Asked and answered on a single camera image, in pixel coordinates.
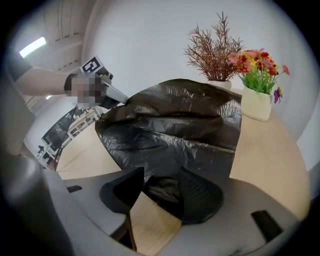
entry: ceiling light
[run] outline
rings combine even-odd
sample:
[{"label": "ceiling light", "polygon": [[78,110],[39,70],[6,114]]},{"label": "ceiling light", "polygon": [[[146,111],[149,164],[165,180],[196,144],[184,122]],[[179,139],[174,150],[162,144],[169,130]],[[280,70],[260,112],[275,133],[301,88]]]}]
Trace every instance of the ceiling light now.
[{"label": "ceiling light", "polygon": [[34,50],[38,49],[39,47],[46,44],[46,40],[44,37],[40,37],[39,39],[35,40],[34,42],[30,43],[26,47],[24,47],[21,51],[19,51],[20,55],[24,58],[29,53],[32,53]]}]

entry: potted plant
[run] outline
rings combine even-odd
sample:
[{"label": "potted plant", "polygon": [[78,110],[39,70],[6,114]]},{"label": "potted plant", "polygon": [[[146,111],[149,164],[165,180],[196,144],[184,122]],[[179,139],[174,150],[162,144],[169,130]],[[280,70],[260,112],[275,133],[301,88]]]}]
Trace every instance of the potted plant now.
[{"label": "potted plant", "polygon": [[189,33],[191,45],[187,46],[184,54],[188,56],[188,66],[197,68],[214,86],[231,89],[230,79],[237,74],[237,67],[228,59],[231,53],[240,53],[242,41],[229,36],[228,16],[219,16],[219,23],[214,28],[217,39],[212,39],[210,30],[199,29]]},{"label": "potted plant", "polygon": [[[241,54],[230,54],[229,60],[235,64],[244,85],[241,100],[241,112],[253,119],[267,121],[272,107],[272,89],[283,73],[290,72],[286,65],[279,66],[264,49],[245,50]],[[274,103],[281,102],[282,90],[278,87],[274,93]]]}]

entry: white wall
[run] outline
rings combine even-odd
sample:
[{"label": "white wall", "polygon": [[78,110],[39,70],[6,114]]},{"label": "white wall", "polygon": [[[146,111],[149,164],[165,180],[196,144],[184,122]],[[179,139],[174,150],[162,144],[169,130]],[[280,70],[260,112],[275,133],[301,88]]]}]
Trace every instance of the white wall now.
[{"label": "white wall", "polygon": [[296,142],[309,171],[320,161],[320,93],[309,123]]},{"label": "white wall", "polygon": [[[319,68],[308,44],[286,14],[266,0],[98,0],[85,33],[83,59],[98,55],[114,74],[112,85],[128,96],[159,82],[185,78],[205,82],[187,66],[188,32],[210,29],[216,12],[229,16],[230,34],[247,49],[265,48],[291,76],[279,84],[283,101],[274,105],[297,140],[319,94]],[[238,78],[232,86],[241,88]]]},{"label": "white wall", "polygon": [[41,138],[46,132],[66,113],[72,110],[75,105],[73,99],[67,96],[57,96],[58,99],[50,104],[34,121],[25,139],[29,145],[38,151],[39,145],[44,146]]}]

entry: wooden table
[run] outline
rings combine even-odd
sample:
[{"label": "wooden table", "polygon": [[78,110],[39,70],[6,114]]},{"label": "wooden table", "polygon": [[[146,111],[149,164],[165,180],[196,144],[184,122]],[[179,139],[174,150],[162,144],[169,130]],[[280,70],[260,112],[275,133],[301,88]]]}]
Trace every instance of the wooden table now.
[{"label": "wooden table", "polygon": [[[100,142],[94,125],[63,149],[57,167],[62,179],[120,170]],[[299,220],[308,213],[310,187],[302,155],[274,112],[267,122],[242,116],[230,178],[257,186]],[[137,251],[146,256],[158,253],[181,226],[179,219],[157,206],[144,193],[140,194],[130,215]]]}]

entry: flower pot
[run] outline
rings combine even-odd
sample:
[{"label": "flower pot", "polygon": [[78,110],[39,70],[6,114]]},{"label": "flower pot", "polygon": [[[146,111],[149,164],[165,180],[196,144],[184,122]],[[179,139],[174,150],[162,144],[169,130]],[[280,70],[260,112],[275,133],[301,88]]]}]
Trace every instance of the flower pot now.
[{"label": "flower pot", "polygon": [[208,80],[207,82],[209,85],[212,85],[212,86],[217,86],[217,87],[220,87],[220,88],[223,88],[223,89],[226,89],[226,90],[229,90],[231,89],[231,82],[229,80],[227,81],[214,81],[214,80]]},{"label": "flower pot", "polygon": [[241,99],[241,112],[249,118],[267,121],[272,107],[272,96],[244,87]]}]

